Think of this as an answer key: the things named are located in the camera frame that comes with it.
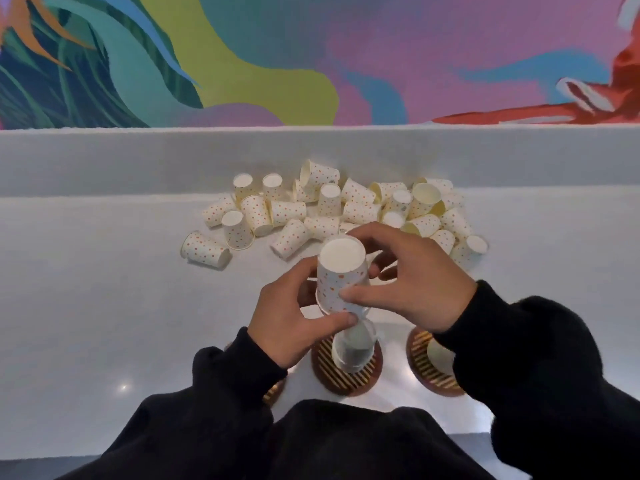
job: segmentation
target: white countertop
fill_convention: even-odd
[[[490,243],[474,273],[506,299],[556,299],[583,316],[605,375],[640,397],[640,187],[469,189],[468,215]],[[234,252],[224,272],[179,248],[205,230],[211,196],[0,199],[0,460],[102,452],[146,396],[189,386],[195,352],[223,347],[248,323],[261,286],[290,264],[272,237]],[[302,255],[311,255],[317,244]],[[319,315],[316,307],[305,309]],[[422,387],[404,346],[412,326],[373,311],[384,369],[344,402],[426,409],[448,433],[488,431],[468,396]],[[336,399],[306,357],[274,408]]]

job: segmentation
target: upside-down paper cup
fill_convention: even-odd
[[[340,200],[340,187],[336,184],[324,184],[320,187],[320,199],[318,200],[318,215],[322,217],[340,217],[342,214],[342,201]]]
[[[249,195],[257,195],[260,192],[260,186],[248,173],[240,173],[234,177],[234,190],[236,201],[242,202]]]
[[[274,227],[284,226],[292,219],[303,221],[307,217],[307,204],[304,202],[272,200],[269,202],[269,209]]]
[[[263,196],[251,195],[245,198],[240,204],[240,209],[244,212],[254,236],[262,237],[273,230],[267,202]]]
[[[312,233],[297,219],[290,220],[271,244],[271,249],[281,259],[289,259],[311,239]]]
[[[450,233],[448,230],[440,229],[433,234],[429,239],[433,239],[438,243],[444,252],[449,254],[456,243],[456,236]]]
[[[455,352],[440,345],[436,339],[431,339],[429,345],[427,345],[427,357],[429,357],[432,366],[437,370],[448,376],[453,376],[453,359],[456,357]]]
[[[222,216],[227,245],[236,251],[247,249],[253,244],[254,236],[244,214],[239,210],[229,210]]]
[[[340,171],[330,166],[318,165],[307,160],[300,169],[300,184],[305,188],[318,188],[324,184],[337,184]]]
[[[299,180],[293,181],[293,201],[294,202],[316,202],[320,195],[320,188],[311,187],[306,189]]]
[[[358,224],[354,224],[353,222],[341,222],[340,228],[338,229],[338,234],[346,234],[350,230],[356,229],[356,227],[360,227]]]
[[[474,233],[473,229],[471,229],[471,226],[467,222],[467,218],[464,216],[464,213],[462,213],[458,207],[454,207],[453,209],[446,211],[440,220],[442,222],[442,227],[449,232],[452,232],[459,241],[466,239]]]
[[[220,269],[228,264],[231,251],[224,244],[203,236],[200,231],[194,231],[182,243],[180,256]]]
[[[442,196],[442,202],[444,204],[444,210],[451,210],[455,207],[464,207],[465,198],[459,193],[450,192]]]
[[[311,231],[311,238],[324,241],[328,237],[338,235],[340,217],[307,217],[305,226]]]
[[[409,210],[409,219],[427,215],[433,206],[442,199],[440,191],[431,184],[415,184],[411,193],[413,202]]]
[[[262,192],[267,200],[284,200],[287,192],[282,184],[282,177],[277,173],[265,175],[262,179]]]
[[[440,219],[433,214],[412,219],[402,226],[402,230],[420,237],[431,237],[440,229]]]
[[[449,193],[449,192],[451,192],[453,190],[452,181],[451,180],[445,180],[444,178],[420,177],[420,178],[418,178],[418,180],[416,180],[416,183],[413,186],[415,186],[417,184],[431,184],[434,187],[436,187],[443,194]]]
[[[355,237],[338,235],[324,242],[318,254],[317,276],[316,299],[322,313],[351,312],[363,317],[369,311],[338,296],[342,288],[369,284],[367,252]]]
[[[470,235],[453,246],[449,256],[465,271],[471,271],[489,250],[489,244],[478,235]]]
[[[376,327],[364,318],[356,325],[335,334],[331,349],[333,363],[348,374],[363,370],[373,357],[376,345]]]
[[[231,198],[231,195],[225,195],[202,211],[204,223],[209,228],[219,226],[222,221],[222,216],[224,216],[229,210],[233,209],[237,209],[236,201]]]
[[[342,216],[347,222],[363,225],[380,220],[381,212],[382,207],[379,203],[364,204],[347,202],[344,206]]]
[[[391,227],[395,227],[396,229],[402,229],[406,220],[402,214],[398,214],[397,212],[387,212],[382,217],[382,224],[386,224]]]
[[[342,187],[340,197],[343,202],[370,204],[376,199],[376,193],[348,178]]]
[[[396,190],[391,194],[383,211],[384,213],[397,212],[402,217],[407,217],[409,209],[411,209],[412,200],[413,197],[409,190]]]
[[[373,182],[369,186],[369,190],[373,190],[376,194],[374,203],[386,204],[391,194],[396,190],[406,190],[406,185],[402,182]]]

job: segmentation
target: wooden coaster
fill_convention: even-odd
[[[427,346],[432,338],[432,334],[418,327],[409,333],[409,338],[406,340],[406,357],[409,367],[416,378],[430,391],[448,397],[464,395],[465,392],[458,385],[455,377],[437,370],[429,360]]]
[[[341,371],[333,363],[331,347],[333,336],[318,342],[311,349],[311,364],[321,384],[334,394],[354,397],[369,391],[378,382],[382,372],[382,349],[376,342],[373,357],[364,369],[355,374]]]
[[[227,346],[225,347],[225,350],[229,348],[229,345],[231,345],[231,343],[227,344]],[[280,395],[282,394],[282,391],[284,390],[284,386],[286,383],[287,383],[287,378],[284,378],[280,382],[277,382],[276,384],[271,386],[271,389],[267,391],[267,394],[262,396],[262,402],[265,403],[268,407],[272,408],[273,405],[278,400],[278,398],[280,397]]]

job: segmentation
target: colorful mural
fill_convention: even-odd
[[[0,0],[5,129],[640,121],[640,0]]]

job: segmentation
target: hand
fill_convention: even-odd
[[[281,368],[297,364],[318,341],[356,325],[356,315],[341,312],[307,319],[300,307],[316,304],[317,257],[304,258],[260,291],[247,333]]]
[[[432,239],[379,223],[357,227],[349,235],[361,240],[368,253],[382,250],[369,268],[370,278],[397,281],[345,288],[340,291],[345,301],[389,310],[424,330],[443,332],[460,318],[476,292],[476,282]],[[395,261],[396,266],[384,270]]]

